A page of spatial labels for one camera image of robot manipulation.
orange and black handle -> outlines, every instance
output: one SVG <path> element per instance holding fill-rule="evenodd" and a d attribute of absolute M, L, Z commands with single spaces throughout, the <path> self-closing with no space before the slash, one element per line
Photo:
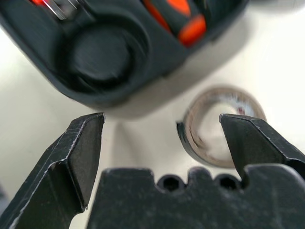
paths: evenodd
<path fill-rule="evenodd" d="M 180 42 L 190 46 L 206 32 L 204 16 L 193 0 L 143 0 L 149 13 Z"/>

black plastic case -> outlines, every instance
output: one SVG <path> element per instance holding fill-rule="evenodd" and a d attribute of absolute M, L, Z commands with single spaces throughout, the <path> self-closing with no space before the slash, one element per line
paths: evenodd
<path fill-rule="evenodd" d="M 140 0 L 84 0 L 60 21 L 30 0 L 2 0 L 0 20 L 20 48 L 64 95 L 90 106 L 112 105 L 171 72 L 241 14 L 249 0 L 208 0 L 208 31 L 183 46 Z"/>

screwdriver handle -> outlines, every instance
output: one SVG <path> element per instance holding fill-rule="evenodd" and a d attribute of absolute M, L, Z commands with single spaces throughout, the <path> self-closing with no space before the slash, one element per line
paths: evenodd
<path fill-rule="evenodd" d="M 206 32 L 204 16 L 193 0 L 143 0 L 148 12 L 185 46 Z"/>

white surface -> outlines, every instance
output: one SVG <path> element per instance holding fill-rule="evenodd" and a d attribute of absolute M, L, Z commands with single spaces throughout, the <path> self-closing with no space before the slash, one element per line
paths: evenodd
<path fill-rule="evenodd" d="M 175 121 L 199 92 L 217 84 L 252 94 L 269 124 L 305 152 L 305 125 L 298 120 L 305 109 L 304 1 L 253 1 L 224 36 L 173 75 L 143 88 L 126 104 L 103 110 L 107 120 L 99 170 L 149 167 L 156 177 L 175 173 L 186 179 L 187 170 L 199 164 L 183 150 Z M 70 121 L 95 111 L 57 92 L 2 31 L 0 41 L 0 183 L 13 198 Z M 214 175 L 225 171 L 209 169 Z M 71 228 L 85 228 L 87 215 L 78 215 Z"/>

tape roll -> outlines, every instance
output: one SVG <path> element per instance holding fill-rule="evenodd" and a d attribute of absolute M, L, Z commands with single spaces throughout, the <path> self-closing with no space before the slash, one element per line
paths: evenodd
<path fill-rule="evenodd" d="M 232 106 L 239 115 L 247 115 L 266 121 L 259 103 L 248 93 L 230 87 L 210 89 L 199 95 L 186 112 L 183 122 L 177 123 L 179 138 L 186 152 L 200 163 L 207 162 L 217 167 L 234 168 L 232 160 L 222 160 L 208 154 L 208 146 L 198 135 L 199 120 L 216 103 Z"/>

